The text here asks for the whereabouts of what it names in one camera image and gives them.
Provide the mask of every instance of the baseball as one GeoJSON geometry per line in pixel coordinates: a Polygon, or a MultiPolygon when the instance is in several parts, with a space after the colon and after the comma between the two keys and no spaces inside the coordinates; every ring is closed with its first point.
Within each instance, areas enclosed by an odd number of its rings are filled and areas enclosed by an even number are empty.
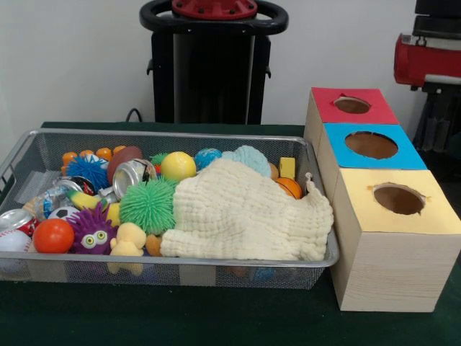
{"type": "MultiPolygon", "coordinates": [[[[0,232],[0,252],[27,252],[31,243],[32,240],[24,232],[17,229],[0,232]]],[[[1,272],[19,272],[24,267],[25,263],[23,260],[0,259],[1,272]]]]}

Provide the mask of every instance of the box with hole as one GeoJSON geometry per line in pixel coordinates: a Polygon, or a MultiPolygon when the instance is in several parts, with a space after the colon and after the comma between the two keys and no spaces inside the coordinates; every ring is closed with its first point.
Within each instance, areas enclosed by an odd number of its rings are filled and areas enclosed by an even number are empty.
{"type": "Polygon", "coordinates": [[[332,201],[339,168],[426,169],[399,125],[324,124],[318,166],[332,201]]]}
{"type": "Polygon", "coordinates": [[[340,169],[333,196],[341,310],[433,311],[461,221],[428,170],[340,169]]]}
{"type": "Polygon", "coordinates": [[[315,152],[324,123],[399,124],[379,89],[312,88],[304,137],[315,152]]]}

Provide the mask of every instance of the googly eyes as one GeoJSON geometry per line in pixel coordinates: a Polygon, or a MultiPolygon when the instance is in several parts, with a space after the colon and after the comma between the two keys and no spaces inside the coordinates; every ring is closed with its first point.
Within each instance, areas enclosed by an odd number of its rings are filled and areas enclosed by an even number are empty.
{"type": "Polygon", "coordinates": [[[96,243],[104,244],[107,241],[107,233],[104,231],[98,231],[93,234],[96,239],[96,243]]]}
{"type": "Polygon", "coordinates": [[[94,239],[93,234],[87,234],[86,236],[84,236],[81,240],[81,244],[86,249],[93,249],[96,246],[96,241],[94,239]]]}
{"type": "Polygon", "coordinates": [[[86,249],[93,249],[96,245],[104,244],[107,241],[107,232],[96,231],[93,234],[87,234],[81,240],[81,244],[86,249]]]}

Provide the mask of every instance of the white cloth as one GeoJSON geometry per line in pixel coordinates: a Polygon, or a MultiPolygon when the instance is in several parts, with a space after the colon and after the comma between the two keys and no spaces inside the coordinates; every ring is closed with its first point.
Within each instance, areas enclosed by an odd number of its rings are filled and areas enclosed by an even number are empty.
{"type": "Polygon", "coordinates": [[[163,236],[162,255],[322,260],[333,211],[309,176],[308,195],[296,200],[240,162],[214,160],[176,187],[176,226],[163,236]]]}

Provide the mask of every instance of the red can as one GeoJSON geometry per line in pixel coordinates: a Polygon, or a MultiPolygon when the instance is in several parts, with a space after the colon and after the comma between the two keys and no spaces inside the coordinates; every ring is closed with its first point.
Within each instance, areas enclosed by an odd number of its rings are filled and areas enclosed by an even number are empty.
{"type": "Polygon", "coordinates": [[[32,236],[38,224],[38,220],[24,209],[13,209],[0,215],[0,231],[17,229],[32,236]]]}

